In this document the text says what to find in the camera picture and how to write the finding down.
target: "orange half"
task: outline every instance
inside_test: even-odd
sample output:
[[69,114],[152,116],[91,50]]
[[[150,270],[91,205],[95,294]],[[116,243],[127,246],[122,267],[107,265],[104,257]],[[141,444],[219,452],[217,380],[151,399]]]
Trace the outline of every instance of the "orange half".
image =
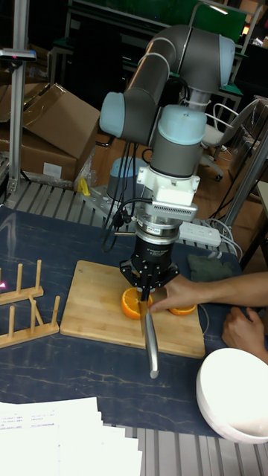
[[[153,304],[153,298],[150,295],[148,299],[148,306]],[[123,313],[131,319],[140,319],[141,313],[138,304],[138,291],[137,288],[128,288],[123,292],[121,298],[121,307]]]
[[197,308],[197,305],[194,304],[193,306],[189,306],[189,307],[181,307],[181,308],[171,308],[169,309],[170,312],[172,312],[172,314],[174,315],[187,315],[187,314],[190,314],[191,312],[195,311],[195,309]]

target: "dark blue tablecloth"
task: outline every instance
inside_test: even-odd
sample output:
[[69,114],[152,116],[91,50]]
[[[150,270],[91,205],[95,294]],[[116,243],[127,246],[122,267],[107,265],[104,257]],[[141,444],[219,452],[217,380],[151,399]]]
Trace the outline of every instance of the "dark blue tablecloth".
[[[118,239],[109,254],[101,252],[100,229],[0,207],[0,267],[6,290],[16,288],[16,270],[23,263],[22,288],[34,286],[36,261],[42,260],[43,297],[37,298],[44,322],[51,320],[54,298],[60,295],[63,315],[78,260],[117,266],[130,257],[134,239]],[[175,245],[173,261],[189,276],[188,253],[209,251]],[[223,254],[235,274],[235,257]],[[211,324],[207,352],[224,347],[220,339],[227,306],[206,306]],[[8,328],[9,306],[0,307],[0,333]],[[16,304],[16,329],[29,327],[30,304]],[[205,316],[200,313],[205,327]],[[103,421],[117,425],[214,436],[195,398],[200,360],[160,354],[158,379],[149,377],[145,350],[56,334],[0,349],[0,401],[23,403],[96,396]]]

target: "green cloth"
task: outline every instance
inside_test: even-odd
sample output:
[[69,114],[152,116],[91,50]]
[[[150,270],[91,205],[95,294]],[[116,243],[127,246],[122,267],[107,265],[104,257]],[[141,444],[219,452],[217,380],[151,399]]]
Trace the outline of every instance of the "green cloth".
[[191,280],[195,283],[200,281],[210,283],[233,276],[231,263],[222,264],[217,258],[189,254],[188,263],[191,270]]

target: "human hand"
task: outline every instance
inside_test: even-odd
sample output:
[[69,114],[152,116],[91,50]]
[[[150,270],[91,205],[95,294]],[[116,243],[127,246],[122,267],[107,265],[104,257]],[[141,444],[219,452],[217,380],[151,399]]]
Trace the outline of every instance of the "human hand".
[[268,364],[268,352],[264,346],[264,325],[257,312],[249,307],[246,314],[238,307],[232,307],[223,323],[223,341],[235,349],[245,350]]
[[152,304],[152,312],[179,307],[188,307],[200,302],[199,283],[193,283],[181,274],[166,284],[167,297]]

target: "white paper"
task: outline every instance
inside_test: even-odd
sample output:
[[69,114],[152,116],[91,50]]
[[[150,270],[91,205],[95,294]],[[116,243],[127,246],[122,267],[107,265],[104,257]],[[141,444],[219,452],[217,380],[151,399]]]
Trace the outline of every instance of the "white paper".
[[5,476],[139,476],[141,451],[124,428],[103,426],[96,398],[1,403],[0,465]]
[[60,165],[49,164],[44,162],[43,173],[46,176],[55,177],[56,179],[61,178],[62,167]]

